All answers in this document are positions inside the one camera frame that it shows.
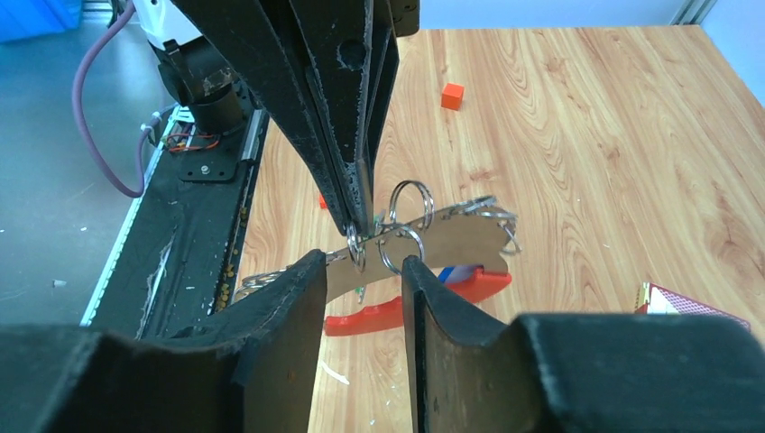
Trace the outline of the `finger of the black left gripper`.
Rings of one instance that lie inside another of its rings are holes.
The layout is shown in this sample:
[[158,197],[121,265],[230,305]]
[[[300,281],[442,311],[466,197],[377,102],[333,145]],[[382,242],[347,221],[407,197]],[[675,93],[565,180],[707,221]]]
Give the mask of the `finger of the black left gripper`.
[[342,233],[373,232],[373,159],[398,66],[387,1],[293,1]]
[[309,169],[341,235],[352,224],[310,94],[304,46],[288,1],[173,3],[248,86]]

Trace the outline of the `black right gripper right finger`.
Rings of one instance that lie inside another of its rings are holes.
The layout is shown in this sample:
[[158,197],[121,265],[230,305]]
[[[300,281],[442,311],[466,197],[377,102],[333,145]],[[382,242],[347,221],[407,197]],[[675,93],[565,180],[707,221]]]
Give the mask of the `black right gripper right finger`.
[[401,268],[416,432],[761,432],[764,352],[728,318],[524,313]]

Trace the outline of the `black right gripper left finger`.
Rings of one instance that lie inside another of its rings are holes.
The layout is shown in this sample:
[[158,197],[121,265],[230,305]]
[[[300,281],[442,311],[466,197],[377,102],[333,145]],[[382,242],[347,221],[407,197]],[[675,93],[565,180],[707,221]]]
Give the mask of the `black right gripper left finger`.
[[313,250],[170,338],[1,329],[4,432],[304,432],[327,296]]

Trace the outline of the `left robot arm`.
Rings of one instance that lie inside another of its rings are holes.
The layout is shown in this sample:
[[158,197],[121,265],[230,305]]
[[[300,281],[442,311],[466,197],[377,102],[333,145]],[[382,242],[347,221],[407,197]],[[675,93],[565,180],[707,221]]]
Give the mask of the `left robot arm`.
[[416,1],[137,1],[169,93],[203,131],[238,124],[234,86],[281,128],[344,235],[373,233],[377,150]]

